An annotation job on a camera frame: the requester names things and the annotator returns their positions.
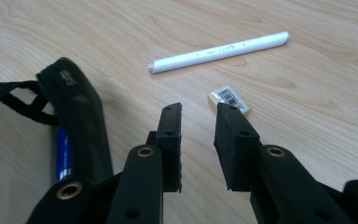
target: white tube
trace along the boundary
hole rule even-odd
[[[289,38],[290,35],[287,32],[281,32],[274,35],[265,35],[255,39],[244,40],[238,43],[210,49],[202,49],[165,59],[158,59],[153,63],[150,63],[147,67],[151,74],[156,74],[198,63],[207,63],[218,59],[250,53],[261,49],[279,47],[286,43]]]

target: table surface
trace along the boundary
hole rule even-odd
[[[150,75],[156,59],[288,31],[275,49]],[[256,223],[247,192],[227,190],[207,95],[230,85],[264,144],[291,150],[316,180],[358,179],[358,0],[2,1],[0,82],[35,80],[61,56],[103,102],[115,173],[180,102],[182,193],[165,223]],[[28,97],[28,92],[16,91]],[[23,223],[54,183],[51,128],[0,104],[0,223]]]

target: barcode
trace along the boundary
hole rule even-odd
[[[240,100],[238,99],[238,97],[235,95],[234,92],[232,92],[230,89],[223,89],[222,91],[217,93],[220,98],[222,98],[222,100],[229,104],[229,105],[234,105],[235,107],[237,107],[240,110],[245,109],[245,106],[240,102]]]

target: wood grain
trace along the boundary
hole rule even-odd
[[[286,45],[149,75],[153,60],[288,31]],[[183,104],[183,193],[165,223],[256,223],[249,193],[227,191],[207,94],[231,85],[264,144],[291,150],[320,182],[358,179],[358,0],[0,0],[0,82],[35,79],[61,56],[103,100],[115,173]],[[0,105],[0,223],[24,223],[53,183],[50,127]]]

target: metal grommet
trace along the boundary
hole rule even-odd
[[[267,153],[274,157],[283,157],[284,156],[284,151],[277,147],[267,148]]]
[[[143,147],[138,149],[137,153],[140,157],[149,157],[154,154],[154,150],[151,147]]]
[[[73,197],[75,197],[77,194],[79,194],[83,189],[82,183],[78,181],[70,182],[64,186],[62,186],[57,191],[57,198],[61,200],[68,200]]]

